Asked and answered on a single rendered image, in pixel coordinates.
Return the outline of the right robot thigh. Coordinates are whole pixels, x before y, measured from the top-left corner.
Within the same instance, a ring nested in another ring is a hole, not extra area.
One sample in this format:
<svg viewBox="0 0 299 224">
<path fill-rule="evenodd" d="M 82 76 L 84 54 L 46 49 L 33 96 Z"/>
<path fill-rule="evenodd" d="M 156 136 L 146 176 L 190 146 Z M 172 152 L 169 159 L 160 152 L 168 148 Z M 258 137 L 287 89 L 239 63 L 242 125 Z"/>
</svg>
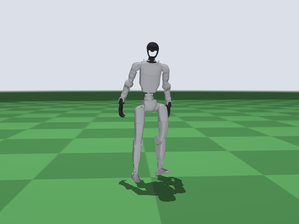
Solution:
<svg viewBox="0 0 299 224">
<path fill-rule="evenodd" d="M 134 125 L 135 125 L 135 144 L 140 142 L 142 147 L 142 134 L 145 121 L 145 109 L 144 105 L 140 105 L 134 109 Z"/>
</svg>

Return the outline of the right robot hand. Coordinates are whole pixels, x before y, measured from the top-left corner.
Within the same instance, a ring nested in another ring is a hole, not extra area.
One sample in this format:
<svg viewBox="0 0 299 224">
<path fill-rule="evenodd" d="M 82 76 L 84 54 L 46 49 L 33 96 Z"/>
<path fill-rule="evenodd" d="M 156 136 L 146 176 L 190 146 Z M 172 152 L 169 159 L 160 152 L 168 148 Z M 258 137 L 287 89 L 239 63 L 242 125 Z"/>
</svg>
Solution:
<svg viewBox="0 0 299 224">
<path fill-rule="evenodd" d="M 123 99 L 122 98 L 120 98 L 120 100 L 119 100 L 119 115 L 123 118 L 125 115 L 123 114 L 123 104 L 124 104 L 124 102 L 123 102 Z"/>
</svg>

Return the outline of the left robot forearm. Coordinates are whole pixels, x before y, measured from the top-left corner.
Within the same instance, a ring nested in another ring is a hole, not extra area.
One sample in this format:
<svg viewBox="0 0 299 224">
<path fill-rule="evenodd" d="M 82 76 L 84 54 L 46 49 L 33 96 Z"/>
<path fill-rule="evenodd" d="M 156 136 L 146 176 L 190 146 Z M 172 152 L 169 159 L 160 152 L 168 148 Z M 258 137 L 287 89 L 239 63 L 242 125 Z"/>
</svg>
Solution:
<svg viewBox="0 0 299 224">
<path fill-rule="evenodd" d="M 169 102 L 171 102 L 172 103 L 172 101 L 171 101 L 171 94 L 170 94 L 170 92 L 171 92 L 171 89 L 169 88 L 169 89 L 167 89 L 167 90 L 164 90 L 164 95 L 165 95 L 165 103 L 166 103 L 166 105 L 168 105 L 168 103 Z"/>
</svg>

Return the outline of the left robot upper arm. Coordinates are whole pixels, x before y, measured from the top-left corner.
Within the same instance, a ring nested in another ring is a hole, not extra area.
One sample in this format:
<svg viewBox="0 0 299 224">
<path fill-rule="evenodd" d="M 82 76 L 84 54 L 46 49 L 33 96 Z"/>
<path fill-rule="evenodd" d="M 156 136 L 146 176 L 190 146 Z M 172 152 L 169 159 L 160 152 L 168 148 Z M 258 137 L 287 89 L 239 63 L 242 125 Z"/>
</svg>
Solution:
<svg viewBox="0 0 299 224">
<path fill-rule="evenodd" d="M 171 85 L 168 82 L 170 69 L 169 69 L 167 64 L 161 64 L 161 65 L 162 65 L 162 72 L 163 72 L 163 77 L 162 77 L 163 85 L 162 85 L 162 88 L 164 90 L 167 90 L 167 89 L 171 88 Z"/>
</svg>

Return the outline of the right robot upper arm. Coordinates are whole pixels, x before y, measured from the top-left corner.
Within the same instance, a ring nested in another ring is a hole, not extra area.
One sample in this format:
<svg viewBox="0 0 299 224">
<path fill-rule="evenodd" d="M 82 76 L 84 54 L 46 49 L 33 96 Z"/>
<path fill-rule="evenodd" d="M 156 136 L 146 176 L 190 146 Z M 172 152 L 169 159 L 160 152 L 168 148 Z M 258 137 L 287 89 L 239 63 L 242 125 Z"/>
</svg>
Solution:
<svg viewBox="0 0 299 224">
<path fill-rule="evenodd" d="M 127 86 L 128 88 L 131 88 L 133 86 L 133 84 L 134 84 L 133 80 L 137 74 L 136 71 L 138 71 L 140 69 L 141 64 L 142 64 L 142 62 L 133 63 L 130 73 L 129 73 L 129 76 L 128 76 L 128 80 L 126 80 L 126 82 L 125 82 L 125 86 Z"/>
</svg>

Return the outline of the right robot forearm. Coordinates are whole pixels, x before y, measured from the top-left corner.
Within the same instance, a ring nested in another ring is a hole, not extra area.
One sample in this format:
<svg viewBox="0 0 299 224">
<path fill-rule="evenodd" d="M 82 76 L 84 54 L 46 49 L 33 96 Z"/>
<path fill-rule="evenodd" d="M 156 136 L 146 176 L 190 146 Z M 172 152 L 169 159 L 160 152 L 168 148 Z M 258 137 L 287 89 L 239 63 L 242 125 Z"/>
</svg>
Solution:
<svg viewBox="0 0 299 224">
<path fill-rule="evenodd" d="M 126 97 L 128 95 L 129 90 L 130 90 L 130 88 L 128 88 L 127 86 L 124 85 L 123 91 L 122 91 L 121 97 L 120 97 L 120 98 L 123 99 L 123 102 L 125 102 L 125 99 L 126 99 Z M 120 98 L 119 98 L 119 100 L 120 100 Z"/>
</svg>

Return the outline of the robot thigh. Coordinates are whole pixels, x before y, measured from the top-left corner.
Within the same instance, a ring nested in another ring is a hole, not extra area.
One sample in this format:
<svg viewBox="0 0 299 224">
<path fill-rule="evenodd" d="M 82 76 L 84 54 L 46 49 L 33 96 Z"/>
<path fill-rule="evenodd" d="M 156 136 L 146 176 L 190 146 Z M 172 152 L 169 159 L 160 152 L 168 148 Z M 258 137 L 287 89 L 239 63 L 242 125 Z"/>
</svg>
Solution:
<svg viewBox="0 0 299 224">
<path fill-rule="evenodd" d="M 140 105 L 134 109 L 134 125 L 135 125 L 135 144 L 140 142 L 142 147 L 142 134 L 145 121 L 145 109 L 144 105 Z"/>
<path fill-rule="evenodd" d="M 155 136 L 154 141 L 157 145 L 162 144 L 163 139 L 166 139 L 168 132 L 168 110 L 164 104 L 157 103 L 158 113 L 158 130 L 159 135 Z"/>
</svg>

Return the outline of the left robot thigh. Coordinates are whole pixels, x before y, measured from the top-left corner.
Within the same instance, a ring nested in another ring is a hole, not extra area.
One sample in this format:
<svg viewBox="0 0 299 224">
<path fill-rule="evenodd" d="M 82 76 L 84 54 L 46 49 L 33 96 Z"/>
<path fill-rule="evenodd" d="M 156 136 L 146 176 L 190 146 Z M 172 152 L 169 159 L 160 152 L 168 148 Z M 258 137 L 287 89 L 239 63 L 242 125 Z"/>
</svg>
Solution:
<svg viewBox="0 0 299 224">
<path fill-rule="evenodd" d="M 158 113 L 158 130 L 159 135 L 155 136 L 154 141 L 157 145 L 162 144 L 163 139 L 166 139 L 168 132 L 168 110 L 164 104 L 157 103 Z"/>
</svg>

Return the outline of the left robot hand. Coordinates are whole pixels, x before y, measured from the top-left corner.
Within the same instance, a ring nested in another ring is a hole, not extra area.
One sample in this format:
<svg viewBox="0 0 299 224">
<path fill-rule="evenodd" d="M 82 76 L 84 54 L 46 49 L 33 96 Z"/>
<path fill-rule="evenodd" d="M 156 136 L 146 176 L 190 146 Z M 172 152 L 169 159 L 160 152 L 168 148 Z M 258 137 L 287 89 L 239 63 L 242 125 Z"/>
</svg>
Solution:
<svg viewBox="0 0 299 224">
<path fill-rule="evenodd" d="M 170 107 L 171 107 L 171 102 L 169 102 L 168 103 L 168 105 L 166 105 L 166 107 L 167 107 L 167 110 L 168 110 L 168 117 L 169 117 L 169 115 L 170 115 Z"/>
</svg>

